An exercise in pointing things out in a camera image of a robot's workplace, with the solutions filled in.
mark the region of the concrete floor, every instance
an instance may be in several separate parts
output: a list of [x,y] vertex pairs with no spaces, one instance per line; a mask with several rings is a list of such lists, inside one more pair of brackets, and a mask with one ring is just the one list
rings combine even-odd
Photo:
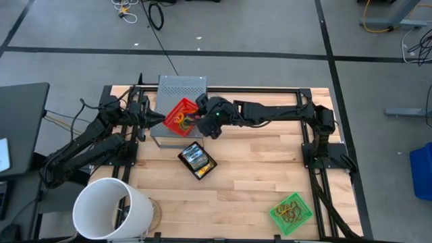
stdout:
[[[388,16],[403,1],[392,6],[373,5],[369,15]],[[27,2],[0,1],[0,42]],[[321,4],[334,55],[400,57],[404,30],[370,34],[358,25],[364,4],[355,0],[321,0]],[[314,0],[179,1],[163,11],[165,25],[157,34],[167,50],[292,53],[318,55],[321,59],[272,58],[270,54],[172,56],[180,75],[207,76],[209,85],[328,87],[333,104],[341,105],[336,103]],[[430,11],[418,9],[414,17],[432,20]],[[85,0],[36,0],[8,46],[58,48],[57,52],[76,48],[159,50],[142,9],[135,5],[131,12],[138,15],[136,24],[116,17],[108,0],[93,0],[90,5]],[[406,45],[415,45],[427,30],[412,33]],[[104,85],[135,83],[140,72],[145,82],[152,83],[159,74],[174,74],[163,55],[27,53],[5,49],[0,58],[0,86],[49,82],[47,109],[69,115],[79,110],[79,98],[97,103]],[[424,107],[427,88],[432,84],[431,67],[336,62],[377,240],[417,243],[430,242],[432,238],[432,202],[414,196],[408,157],[411,150],[430,141],[432,130],[423,119],[383,114],[389,106]],[[94,111],[87,109],[81,118],[94,116]],[[83,129],[84,125],[77,124],[77,128]],[[68,140],[67,132],[43,122],[36,150],[52,153],[58,144]],[[70,213],[44,217],[40,236],[72,233]]]

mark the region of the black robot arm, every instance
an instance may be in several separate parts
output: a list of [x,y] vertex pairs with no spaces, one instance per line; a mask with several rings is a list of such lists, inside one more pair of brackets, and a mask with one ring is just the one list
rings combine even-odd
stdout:
[[[197,98],[198,115],[201,118],[196,126],[204,136],[216,139],[221,135],[221,127],[224,125],[247,126],[250,128],[262,128],[272,121],[303,121],[306,122],[314,132],[313,149],[311,159],[315,163],[322,163],[331,159],[329,155],[329,135],[335,131],[335,120],[333,111],[312,102],[312,97],[305,95],[307,101],[304,105],[291,106],[264,106],[260,103],[227,101],[222,97],[211,97],[202,94]],[[359,238],[345,223],[332,203],[328,200],[320,187],[315,169],[308,168],[313,192],[321,199],[330,215],[334,218],[337,226],[347,238]]]
[[[121,158],[128,150],[127,142],[120,133],[112,134],[114,126],[139,126],[141,136],[138,135],[138,138],[143,138],[145,128],[149,129],[165,119],[164,115],[151,111],[147,96],[141,103],[132,102],[127,109],[120,107],[117,97],[110,96],[105,105],[97,109],[98,115],[84,133],[50,154],[40,165],[39,173],[47,188],[62,185],[81,167],[93,161],[112,156]],[[81,153],[92,144],[92,149]]]

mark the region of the desk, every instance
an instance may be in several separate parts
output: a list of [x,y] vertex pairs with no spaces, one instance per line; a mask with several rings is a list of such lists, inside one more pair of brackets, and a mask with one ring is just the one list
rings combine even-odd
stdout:
[[35,199],[41,191],[37,171],[29,172],[49,90],[48,83],[15,85],[0,88],[0,138],[7,138],[11,168],[0,173],[0,180],[11,182],[11,194],[0,230],[20,226],[21,239],[32,239],[35,232]]
[[[128,88],[112,86],[111,94],[119,96]],[[327,88],[311,90],[316,105],[333,109]],[[156,92],[146,95],[154,108]],[[266,93],[265,88],[262,93],[209,92],[210,97],[215,95],[231,102],[236,99],[264,105],[296,104],[294,95]],[[161,223],[149,237],[161,232],[163,238],[273,239],[281,232],[268,212],[285,197],[299,192],[313,210],[308,171],[302,162],[299,121],[275,121],[260,129],[223,126],[217,140],[204,140],[205,150],[218,166],[201,181],[178,160],[181,150],[159,149],[149,132],[146,135],[147,140],[139,143],[129,184],[161,205]],[[339,141],[336,130],[330,142]],[[111,177],[112,170],[101,167],[90,180]],[[328,169],[327,174],[333,205],[351,229],[362,235],[350,176],[342,169]],[[325,231],[330,236],[327,212],[324,206],[321,208]],[[315,216],[282,238],[318,239]]]

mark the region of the wooden tabletop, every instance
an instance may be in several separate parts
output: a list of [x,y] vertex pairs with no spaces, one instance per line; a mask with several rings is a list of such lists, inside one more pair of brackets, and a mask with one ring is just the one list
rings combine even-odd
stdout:
[[[119,96],[128,88],[113,86],[111,94]],[[328,88],[311,90],[316,105],[333,109]],[[156,93],[146,95],[154,109]],[[282,93],[209,92],[210,97],[216,95],[264,105],[296,104],[294,95]],[[148,237],[161,232],[163,238],[274,239],[275,234],[289,239],[319,238],[315,215],[288,237],[269,216],[270,209],[294,192],[314,211],[309,175],[302,161],[299,121],[274,121],[260,129],[223,126],[217,140],[204,140],[205,150],[218,166],[201,181],[177,158],[181,150],[159,149],[149,131],[146,135],[147,140],[139,143],[129,184],[161,206],[161,222]],[[329,140],[340,141],[338,129]],[[111,177],[112,170],[111,166],[101,167],[90,180]],[[328,169],[327,174],[334,207],[351,229],[362,235],[350,176],[343,169]],[[321,208],[330,236],[322,203]]]

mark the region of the red plastic tray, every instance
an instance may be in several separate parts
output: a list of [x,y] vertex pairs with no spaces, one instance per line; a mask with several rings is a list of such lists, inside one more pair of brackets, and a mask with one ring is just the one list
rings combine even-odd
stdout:
[[183,131],[177,123],[174,122],[174,119],[176,118],[177,114],[182,111],[187,110],[198,110],[198,107],[195,103],[192,101],[189,101],[186,98],[183,98],[175,107],[170,111],[165,118],[165,121],[163,121],[163,124],[170,129],[171,131],[175,132],[176,134],[179,134],[180,136],[187,136],[191,129],[193,129],[194,125],[190,126],[186,131]]

